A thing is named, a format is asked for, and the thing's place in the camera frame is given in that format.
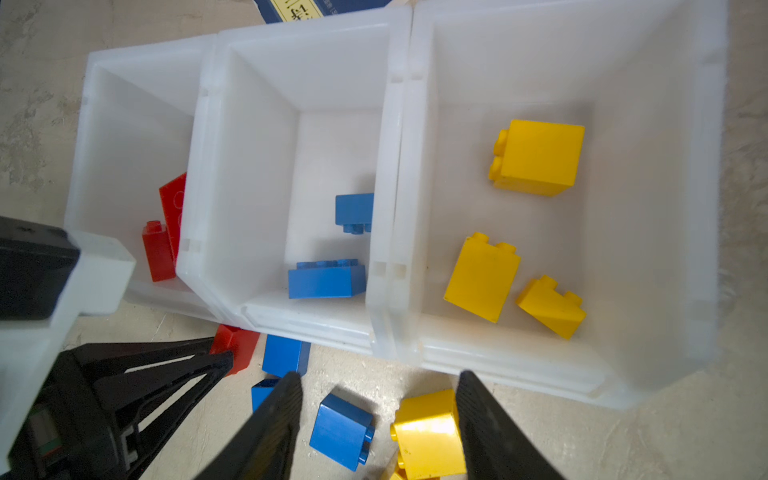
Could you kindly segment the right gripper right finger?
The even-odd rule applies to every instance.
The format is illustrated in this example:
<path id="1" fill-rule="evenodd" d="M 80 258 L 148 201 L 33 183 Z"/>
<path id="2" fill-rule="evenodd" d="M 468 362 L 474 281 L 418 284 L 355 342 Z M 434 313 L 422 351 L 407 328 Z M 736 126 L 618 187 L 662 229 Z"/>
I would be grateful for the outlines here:
<path id="1" fill-rule="evenodd" d="M 468 478 L 563 478 L 474 372 L 460 374 L 456 402 Z"/>

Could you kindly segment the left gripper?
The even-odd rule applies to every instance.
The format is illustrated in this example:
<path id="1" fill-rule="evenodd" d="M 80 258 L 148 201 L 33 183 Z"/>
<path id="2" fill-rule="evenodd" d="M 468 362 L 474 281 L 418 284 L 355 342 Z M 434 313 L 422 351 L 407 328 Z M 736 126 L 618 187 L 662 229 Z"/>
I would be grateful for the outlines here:
<path id="1" fill-rule="evenodd" d="M 9 217 L 1 220 L 1 471 L 75 320 L 117 310 L 136 260 L 115 238 Z M 191 379 L 218 382 L 231 351 L 211 337 L 90 343 L 71 351 L 93 387 L 112 434 L 115 460 L 100 479 L 138 479 L 204 393 Z"/>

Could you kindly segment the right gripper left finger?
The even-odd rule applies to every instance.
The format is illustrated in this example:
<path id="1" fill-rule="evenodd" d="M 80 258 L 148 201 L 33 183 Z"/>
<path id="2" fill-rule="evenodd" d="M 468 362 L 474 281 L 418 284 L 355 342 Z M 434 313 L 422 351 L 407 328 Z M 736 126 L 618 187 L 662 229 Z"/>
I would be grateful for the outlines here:
<path id="1" fill-rule="evenodd" d="M 303 403 L 301 377 L 287 373 L 199 479 L 288 479 Z"/>

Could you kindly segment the small red lego beside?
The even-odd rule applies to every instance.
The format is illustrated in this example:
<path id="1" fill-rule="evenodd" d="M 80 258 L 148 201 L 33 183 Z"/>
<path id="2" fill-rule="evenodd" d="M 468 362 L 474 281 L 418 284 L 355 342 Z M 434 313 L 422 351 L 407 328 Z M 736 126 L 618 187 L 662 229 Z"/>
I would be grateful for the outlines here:
<path id="1" fill-rule="evenodd" d="M 236 375 L 249 366 L 259 337 L 259 332 L 220 324 L 209 353 L 214 355 L 225 351 L 232 352 L 233 367 L 228 375 Z"/>

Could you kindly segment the yellow lego brick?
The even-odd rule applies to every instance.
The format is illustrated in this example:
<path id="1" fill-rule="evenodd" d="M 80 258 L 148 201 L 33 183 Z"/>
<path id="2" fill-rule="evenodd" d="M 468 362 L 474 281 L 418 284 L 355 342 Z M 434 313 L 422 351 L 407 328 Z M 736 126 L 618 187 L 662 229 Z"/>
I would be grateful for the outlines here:
<path id="1" fill-rule="evenodd" d="M 570 340 L 587 316 L 582 299 L 573 292 L 557 292 L 558 283 L 543 275 L 531 280 L 516 299 L 516 305 L 559 337 Z"/>
<path id="2" fill-rule="evenodd" d="M 574 186 L 586 129 L 513 120 L 499 132 L 488 178 L 497 189 L 554 197 Z"/>
<path id="3" fill-rule="evenodd" d="M 497 323 L 520 263 L 515 246 L 508 243 L 492 245 L 487 235 L 475 232 L 463 243 L 444 299 Z"/>

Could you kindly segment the small red lego brick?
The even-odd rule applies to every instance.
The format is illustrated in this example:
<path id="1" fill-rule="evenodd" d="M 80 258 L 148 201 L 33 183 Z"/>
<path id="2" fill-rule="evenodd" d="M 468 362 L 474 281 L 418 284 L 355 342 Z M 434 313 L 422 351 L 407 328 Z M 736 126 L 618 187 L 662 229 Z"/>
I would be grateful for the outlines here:
<path id="1" fill-rule="evenodd" d="M 142 231 L 142 240 L 152 281 L 175 278 L 174 257 L 167 227 L 159 220 L 148 221 Z"/>

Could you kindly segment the blue lego studded brick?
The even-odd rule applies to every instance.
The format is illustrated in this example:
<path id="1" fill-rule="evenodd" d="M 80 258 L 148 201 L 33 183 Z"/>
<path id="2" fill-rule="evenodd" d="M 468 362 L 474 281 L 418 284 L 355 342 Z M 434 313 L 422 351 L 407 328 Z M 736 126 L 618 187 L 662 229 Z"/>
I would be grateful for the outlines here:
<path id="1" fill-rule="evenodd" d="M 357 259 L 298 262 L 288 272 L 290 299 L 351 298 L 366 287 L 365 266 Z"/>

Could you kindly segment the long red lego brick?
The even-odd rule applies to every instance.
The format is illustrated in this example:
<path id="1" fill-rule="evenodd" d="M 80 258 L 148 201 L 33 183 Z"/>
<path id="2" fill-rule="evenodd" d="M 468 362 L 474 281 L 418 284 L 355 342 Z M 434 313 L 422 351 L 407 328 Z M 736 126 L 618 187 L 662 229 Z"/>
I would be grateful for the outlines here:
<path id="1" fill-rule="evenodd" d="M 179 251 L 186 178 L 187 173 L 183 173 L 159 188 L 162 209 L 174 260 L 177 259 Z"/>

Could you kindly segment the small blue lego brick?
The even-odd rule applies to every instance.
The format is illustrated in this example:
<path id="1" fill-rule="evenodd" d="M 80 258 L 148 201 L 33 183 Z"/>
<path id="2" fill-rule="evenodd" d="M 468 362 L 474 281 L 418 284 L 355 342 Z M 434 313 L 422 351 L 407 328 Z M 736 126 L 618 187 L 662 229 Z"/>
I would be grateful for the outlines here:
<path id="1" fill-rule="evenodd" d="M 362 235 L 372 229 L 374 194 L 337 195 L 335 198 L 335 224 L 344 233 Z"/>

